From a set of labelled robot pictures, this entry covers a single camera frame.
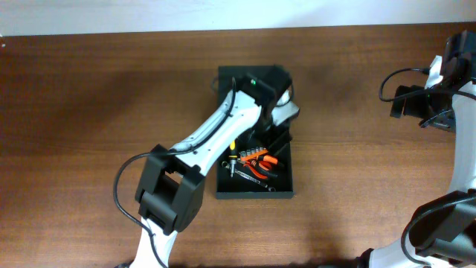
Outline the black box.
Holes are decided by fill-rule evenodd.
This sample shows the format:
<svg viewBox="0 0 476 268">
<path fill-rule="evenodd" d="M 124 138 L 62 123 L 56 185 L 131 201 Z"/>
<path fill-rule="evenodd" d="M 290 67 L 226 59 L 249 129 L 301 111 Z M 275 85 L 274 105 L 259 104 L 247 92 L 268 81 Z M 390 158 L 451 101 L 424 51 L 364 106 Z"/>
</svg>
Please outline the black box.
<svg viewBox="0 0 476 268">
<path fill-rule="evenodd" d="M 277 102 L 286 90 L 293 98 L 293 85 L 290 73 L 281 66 L 220 66 L 218 67 L 219 81 L 218 102 L 221 103 L 229 96 L 231 90 L 231 79 L 234 77 L 237 82 L 237 93 L 245 93 L 251 96 L 251 103 L 259 107 L 258 120 L 252 124 L 251 129 L 256 124 L 268 124 L 272 121 L 271 111 L 276 107 Z M 237 164 L 235 168 L 257 179 L 257 177 L 247 168 L 239 163 L 239 152 L 247 150 L 247 129 L 237 138 Z M 290 199 L 294 196 L 292 184 L 292 157 L 290 142 L 273 156 L 284 164 L 284 167 L 275 167 L 272 170 L 278 174 L 275 179 L 258 179 L 267 185 L 274 187 L 275 192 L 243 179 L 238 174 L 230 177 L 230 171 L 221 166 L 222 162 L 229 163 L 230 150 L 226 148 L 219 156 L 217 162 L 216 198 L 218 200 L 231 199 Z"/>
</svg>

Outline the silver ring wrench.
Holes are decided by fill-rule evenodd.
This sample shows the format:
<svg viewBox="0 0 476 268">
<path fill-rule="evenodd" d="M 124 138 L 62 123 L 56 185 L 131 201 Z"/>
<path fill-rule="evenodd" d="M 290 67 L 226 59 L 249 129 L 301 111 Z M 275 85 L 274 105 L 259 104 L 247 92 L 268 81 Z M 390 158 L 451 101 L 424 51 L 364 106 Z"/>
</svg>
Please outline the silver ring wrench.
<svg viewBox="0 0 476 268">
<path fill-rule="evenodd" d="M 226 168 L 226 169 L 228 169 L 230 172 L 233 171 L 233 174 L 238 174 L 238 175 L 241 176 L 243 179 L 246 179 L 246 180 L 248 180 L 248 181 L 250 181 L 250 182 L 253 182 L 253 183 L 255 183 L 255 184 L 257 184 L 257 185 L 259 185 L 259 186 L 261 186 L 261 187 L 267 189 L 269 192 L 275 192 L 275 191 L 276 191 L 276 189 L 275 189 L 274 187 L 271 187 L 271 186 L 267 185 L 266 183 L 264 183 L 264 182 L 262 182 L 262 181 L 260 181 L 260 180 L 258 180 L 258 179 L 255 179 L 254 177 L 248 175 L 247 173 L 244 173 L 244 172 L 242 172 L 242 171 L 240 171 L 240 170 L 237 170 L 236 168 L 232 169 L 232 168 L 231 168 L 231 165 L 230 165 L 228 162 L 222 162 L 222 163 L 221 163 L 221 166 L 224 167 L 224 168 Z"/>
</svg>

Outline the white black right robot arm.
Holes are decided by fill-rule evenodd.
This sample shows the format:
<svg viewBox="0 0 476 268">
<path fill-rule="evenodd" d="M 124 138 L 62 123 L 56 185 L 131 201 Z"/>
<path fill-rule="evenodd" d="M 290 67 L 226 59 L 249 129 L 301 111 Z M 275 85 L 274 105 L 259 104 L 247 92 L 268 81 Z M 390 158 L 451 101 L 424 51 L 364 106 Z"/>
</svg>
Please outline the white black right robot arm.
<svg viewBox="0 0 476 268">
<path fill-rule="evenodd" d="M 369 248 L 354 267 L 473 267 L 475 265 L 475 32 L 450 36 L 426 68 L 421 86 L 399 86 L 390 116 L 419 119 L 419 127 L 454 136 L 446 191 L 420 205 L 388 246 Z"/>
</svg>

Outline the yellow black screwdriver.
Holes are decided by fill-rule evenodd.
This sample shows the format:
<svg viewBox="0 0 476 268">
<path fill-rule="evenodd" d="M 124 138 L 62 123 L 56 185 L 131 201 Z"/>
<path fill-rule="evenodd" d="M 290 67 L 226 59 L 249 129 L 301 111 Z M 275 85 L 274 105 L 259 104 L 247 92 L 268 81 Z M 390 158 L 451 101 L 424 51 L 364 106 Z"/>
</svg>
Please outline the yellow black screwdriver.
<svg viewBox="0 0 476 268">
<path fill-rule="evenodd" d="M 237 146 L 236 146 L 236 141 L 233 140 L 229 146 L 230 154 L 228 156 L 229 158 L 229 165 L 230 165 L 230 177 L 233 178 L 235 174 L 235 166 L 237 164 Z"/>
</svg>

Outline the red black cutting pliers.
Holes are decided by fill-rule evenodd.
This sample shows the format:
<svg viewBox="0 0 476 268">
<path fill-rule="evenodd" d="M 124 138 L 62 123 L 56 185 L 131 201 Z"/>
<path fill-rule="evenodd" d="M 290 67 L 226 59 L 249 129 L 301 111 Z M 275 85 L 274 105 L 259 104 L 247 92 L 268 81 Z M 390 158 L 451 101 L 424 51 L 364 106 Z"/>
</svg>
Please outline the red black cutting pliers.
<svg viewBox="0 0 476 268">
<path fill-rule="evenodd" d="M 244 167 L 250 170 L 258 179 L 275 179 L 278 177 L 278 174 L 275 173 L 273 169 L 273 164 L 271 162 L 250 159 L 246 162 L 239 161 L 239 163 Z"/>
</svg>

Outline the orange black long-nose pliers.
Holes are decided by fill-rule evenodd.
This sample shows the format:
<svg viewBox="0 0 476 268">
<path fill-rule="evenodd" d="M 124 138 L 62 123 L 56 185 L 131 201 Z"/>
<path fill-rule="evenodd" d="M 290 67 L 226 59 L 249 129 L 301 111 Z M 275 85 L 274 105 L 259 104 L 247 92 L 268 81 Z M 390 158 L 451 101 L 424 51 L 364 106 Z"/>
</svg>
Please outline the orange black long-nose pliers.
<svg viewBox="0 0 476 268">
<path fill-rule="evenodd" d="M 248 159 L 246 164 L 263 170 L 272 170 L 273 168 L 283 168 L 284 164 L 277 158 L 270 155 L 261 155 Z"/>
</svg>

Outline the orange bit holder strip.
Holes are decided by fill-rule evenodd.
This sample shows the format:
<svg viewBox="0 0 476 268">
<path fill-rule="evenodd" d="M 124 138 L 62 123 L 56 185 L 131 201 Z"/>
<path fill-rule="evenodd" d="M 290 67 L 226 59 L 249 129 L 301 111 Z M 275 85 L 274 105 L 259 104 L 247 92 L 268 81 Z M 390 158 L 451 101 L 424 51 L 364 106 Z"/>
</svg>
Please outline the orange bit holder strip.
<svg viewBox="0 0 476 268">
<path fill-rule="evenodd" d="M 263 156 L 268 153 L 264 147 L 255 147 L 239 152 L 239 160 L 247 162 L 250 159 L 256 159 L 258 156 Z"/>
</svg>

